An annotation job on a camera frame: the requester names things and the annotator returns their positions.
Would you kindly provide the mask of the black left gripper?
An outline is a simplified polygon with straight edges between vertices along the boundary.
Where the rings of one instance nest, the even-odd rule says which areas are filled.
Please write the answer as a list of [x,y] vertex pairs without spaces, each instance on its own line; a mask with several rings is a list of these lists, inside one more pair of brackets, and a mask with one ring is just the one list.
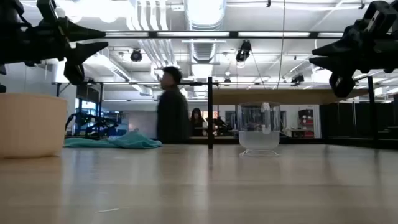
[[19,13],[22,27],[25,27],[27,59],[22,61],[27,66],[36,66],[43,60],[56,58],[62,61],[66,58],[63,74],[72,85],[81,85],[85,80],[83,63],[108,46],[107,42],[89,44],[76,43],[74,48],[69,42],[100,39],[106,33],[100,30],[80,26],[60,17],[56,13],[55,0],[36,0],[36,7],[42,15],[38,25],[33,26]]

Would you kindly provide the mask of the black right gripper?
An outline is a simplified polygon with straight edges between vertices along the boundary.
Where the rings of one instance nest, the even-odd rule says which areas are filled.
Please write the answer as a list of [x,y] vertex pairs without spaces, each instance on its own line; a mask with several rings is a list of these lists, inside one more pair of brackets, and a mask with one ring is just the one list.
[[[352,62],[343,53],[353,56]],[[388,3],[372,1],[363,17],[346,27],[343,38],[312,50],[309,62],[331,72],[329,84],[338,98],[347,97],[355,86],[356,69],[367,73],[381,69],[392,73],[398,69],[398,0]]]

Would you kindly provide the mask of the peach ceramic mug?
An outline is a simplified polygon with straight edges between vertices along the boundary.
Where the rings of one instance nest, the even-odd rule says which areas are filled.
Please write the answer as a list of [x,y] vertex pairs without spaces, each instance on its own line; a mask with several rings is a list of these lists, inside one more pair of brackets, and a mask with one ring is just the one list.
[[0,158],[55,156],[63,148],[67,100],[0,93]]

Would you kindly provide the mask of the clear glass mug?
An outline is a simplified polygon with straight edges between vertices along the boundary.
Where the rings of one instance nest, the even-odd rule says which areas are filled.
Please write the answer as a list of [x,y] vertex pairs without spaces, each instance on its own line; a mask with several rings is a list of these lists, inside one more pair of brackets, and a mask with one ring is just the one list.
[[237,110],[237,129],[242,156],[276,156],[280,142],[280,104],[241,103]]

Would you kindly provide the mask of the black shelf leg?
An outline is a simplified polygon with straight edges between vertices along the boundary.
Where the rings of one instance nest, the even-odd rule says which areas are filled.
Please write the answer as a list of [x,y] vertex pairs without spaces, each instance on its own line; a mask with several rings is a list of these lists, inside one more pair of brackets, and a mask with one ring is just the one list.
[[372,76],[368,76],[368,94],[369,94],[369,109],[370,109],[370,123],[371,132],[373,136],[373,145],[376,147],[378,141],[377,131],[377,109],[374,98],[374,85]]
[[213,149],[213,79],[208,77],[208,149]]

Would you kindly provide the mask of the wooden shelf board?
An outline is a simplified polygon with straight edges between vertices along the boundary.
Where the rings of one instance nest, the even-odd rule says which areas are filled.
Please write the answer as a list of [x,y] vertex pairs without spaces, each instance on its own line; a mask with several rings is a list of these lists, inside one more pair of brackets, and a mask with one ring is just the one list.
[[342,98],[335,96],[329,89],[214,89],[212,94],[208,94],[208,101],[211,100],[214,105],[238,105],[250,102],[271,102],[282,105],[324,105],[367,94],[367,89],[353,90],[348,96]]

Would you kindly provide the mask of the black room divider panel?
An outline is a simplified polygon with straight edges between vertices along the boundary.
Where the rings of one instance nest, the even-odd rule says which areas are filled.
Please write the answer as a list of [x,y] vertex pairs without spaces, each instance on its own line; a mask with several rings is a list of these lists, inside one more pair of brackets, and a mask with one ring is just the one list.
[[398,139],[398,108],[392,103],[376,103],[373,116],[369,103],[332,103],[320,106],[323,138],[372,138],[372,122],[380,139]]

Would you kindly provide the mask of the red storage cabinet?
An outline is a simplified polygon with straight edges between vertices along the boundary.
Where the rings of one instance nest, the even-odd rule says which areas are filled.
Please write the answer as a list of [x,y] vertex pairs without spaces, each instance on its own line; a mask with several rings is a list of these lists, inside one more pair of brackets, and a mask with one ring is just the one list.
[[298,111],[298,127],[303,130],[304,138],[314,138],[314,116],[312,109],[304,109]]

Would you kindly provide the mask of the teal cloth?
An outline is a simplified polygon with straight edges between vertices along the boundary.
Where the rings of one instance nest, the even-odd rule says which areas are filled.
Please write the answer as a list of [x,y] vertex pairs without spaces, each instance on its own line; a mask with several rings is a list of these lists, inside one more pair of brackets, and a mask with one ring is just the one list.
[[68,138],[64,140],[64,147],[68,148],[121,148],[121,149],[153,149],[162,143],[141,134],[137,129],[123,136],[106,139]]

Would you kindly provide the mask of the standing person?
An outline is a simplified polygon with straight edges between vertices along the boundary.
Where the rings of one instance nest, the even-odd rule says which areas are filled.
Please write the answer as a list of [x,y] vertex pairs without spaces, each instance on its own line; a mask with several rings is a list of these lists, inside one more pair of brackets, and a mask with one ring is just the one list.
[[157,139],[162,143],[183,143],[190,138],[190,120],[186,98],[178,85],[182,73],[177,67],[162,69],[163,93],[157,105]]

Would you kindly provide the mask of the seated person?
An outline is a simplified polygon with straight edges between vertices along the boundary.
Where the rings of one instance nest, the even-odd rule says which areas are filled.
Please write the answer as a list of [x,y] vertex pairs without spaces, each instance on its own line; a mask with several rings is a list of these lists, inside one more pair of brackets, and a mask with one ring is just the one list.
[[203,136],[203,123],[205,120],[202,117],[201,110],[194,108],[190,117],[190,126],[192,136]]

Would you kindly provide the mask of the black table edge rail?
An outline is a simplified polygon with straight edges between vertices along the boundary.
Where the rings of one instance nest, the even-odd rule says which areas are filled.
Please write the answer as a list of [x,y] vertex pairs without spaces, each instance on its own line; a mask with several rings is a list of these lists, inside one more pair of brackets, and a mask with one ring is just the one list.
[[[208,138],[191,138],[183,142],[172,142],[169,144],[202,144],[208,145]],[[238,139],[214,138],[213,145],[216,144],[239,144]],[[377,149],[398,149],[398,139],[354,139],[354,138],[329,138],[329,139],[300,139],[300,138],[280,138],[279,144],[329,144],[339,146],[367,147]]]

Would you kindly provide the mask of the black overhead frame bar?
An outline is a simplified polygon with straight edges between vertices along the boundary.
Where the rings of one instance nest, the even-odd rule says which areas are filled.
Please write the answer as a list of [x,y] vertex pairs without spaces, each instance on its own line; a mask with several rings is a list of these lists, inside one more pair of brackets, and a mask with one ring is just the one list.
[[342,32],[107,31],[106,39],[339,39]]

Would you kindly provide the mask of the silver ventilation duct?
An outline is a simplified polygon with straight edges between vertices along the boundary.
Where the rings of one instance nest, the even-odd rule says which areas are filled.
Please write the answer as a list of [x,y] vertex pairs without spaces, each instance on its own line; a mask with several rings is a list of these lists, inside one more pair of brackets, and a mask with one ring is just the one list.
[[190,30],[220,30],[226,11],[226,0],[184,0],[184,11]]

